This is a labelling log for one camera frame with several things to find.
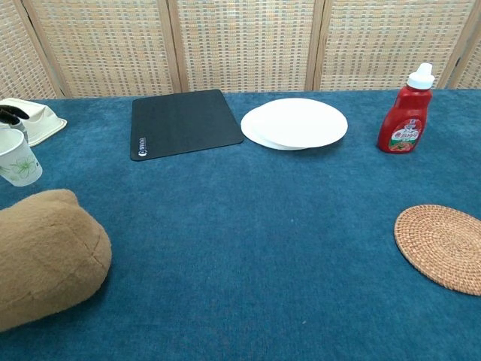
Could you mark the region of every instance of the round rattan placemat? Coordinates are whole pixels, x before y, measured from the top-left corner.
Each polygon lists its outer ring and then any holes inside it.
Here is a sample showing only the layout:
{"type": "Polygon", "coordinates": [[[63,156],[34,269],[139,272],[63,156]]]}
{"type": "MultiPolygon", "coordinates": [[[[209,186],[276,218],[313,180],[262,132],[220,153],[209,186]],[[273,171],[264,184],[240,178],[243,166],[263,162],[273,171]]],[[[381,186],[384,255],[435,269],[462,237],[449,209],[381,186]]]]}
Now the round rattan placemat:
{"type": "Polygon", "coordinates": [[[396,243],[421,273],[449,288],[481,296],[481,220],[442,205],[403,211],[396,243]]]}

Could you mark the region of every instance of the white plate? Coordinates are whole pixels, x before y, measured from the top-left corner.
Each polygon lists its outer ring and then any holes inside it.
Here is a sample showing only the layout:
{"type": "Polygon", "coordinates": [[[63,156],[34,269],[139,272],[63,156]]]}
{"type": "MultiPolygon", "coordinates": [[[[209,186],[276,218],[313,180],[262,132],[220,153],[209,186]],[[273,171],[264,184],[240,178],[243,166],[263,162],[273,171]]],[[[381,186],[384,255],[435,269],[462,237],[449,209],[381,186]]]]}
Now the white plate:
{"type": "Polygon", "coordinates": [[[242,133],[248,137],[251,141],[263,145],[267,148],[277,149],[277,150],[301,150],[305,148],[297,148],[297,147],[286,147],[280,144],[276,144],[272,141],[264,139],[256,132],[256,121],[259,118],[257,113],[261,107],[252,109],[249,113],[244,115],[242,121],[240,122],[240,129],[242,133]]]}
{"type": "Polygon", "coordinates": [[[312,99],[274,100],[254,111],[251,121],[257,135],[284,147],[322,147],[347,132],[346,117],[338,109],[312,99]]]}

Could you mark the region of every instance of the brown plush cushion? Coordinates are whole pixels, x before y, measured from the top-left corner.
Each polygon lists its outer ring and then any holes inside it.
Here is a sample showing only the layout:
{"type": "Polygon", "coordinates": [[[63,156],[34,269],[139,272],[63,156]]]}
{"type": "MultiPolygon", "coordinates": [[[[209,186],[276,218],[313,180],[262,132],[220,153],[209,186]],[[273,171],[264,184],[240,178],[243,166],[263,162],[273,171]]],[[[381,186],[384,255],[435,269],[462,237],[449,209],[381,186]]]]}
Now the brown plush cushion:
{"type": "Polygon", "coordinates": [[[69,190],[0,211],[0,331],[70,308],[101,286],[110,241],[69,190]]]}

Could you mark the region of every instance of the red bottle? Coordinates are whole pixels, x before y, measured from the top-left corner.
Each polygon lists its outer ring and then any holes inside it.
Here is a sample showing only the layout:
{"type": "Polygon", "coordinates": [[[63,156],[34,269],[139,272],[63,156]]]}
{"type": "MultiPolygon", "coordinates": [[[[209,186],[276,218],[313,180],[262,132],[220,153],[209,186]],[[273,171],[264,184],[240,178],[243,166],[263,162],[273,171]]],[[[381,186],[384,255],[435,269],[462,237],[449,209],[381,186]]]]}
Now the red bottle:
{"type": "Polygon", "coordinates": [[[433,96],[432,67],[422,63],[415,73],[410,74],[407,85],[399,92],[377,139],[377,146],[383,152],[409,153],[418,144],[426,127],[428,105],[433,96]]]}

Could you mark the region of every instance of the black mouse pad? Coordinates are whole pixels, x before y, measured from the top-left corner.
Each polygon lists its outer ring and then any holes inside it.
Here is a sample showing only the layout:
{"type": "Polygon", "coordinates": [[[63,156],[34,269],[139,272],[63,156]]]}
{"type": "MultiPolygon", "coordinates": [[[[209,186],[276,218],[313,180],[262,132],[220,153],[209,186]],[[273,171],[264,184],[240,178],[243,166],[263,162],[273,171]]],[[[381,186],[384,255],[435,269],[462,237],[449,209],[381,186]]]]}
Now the black mouse pad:
{"type": "Polygon", "coordinates": [[[220,90],[135,99],[130,157],[146,160],[244,140],[220,90]]]}

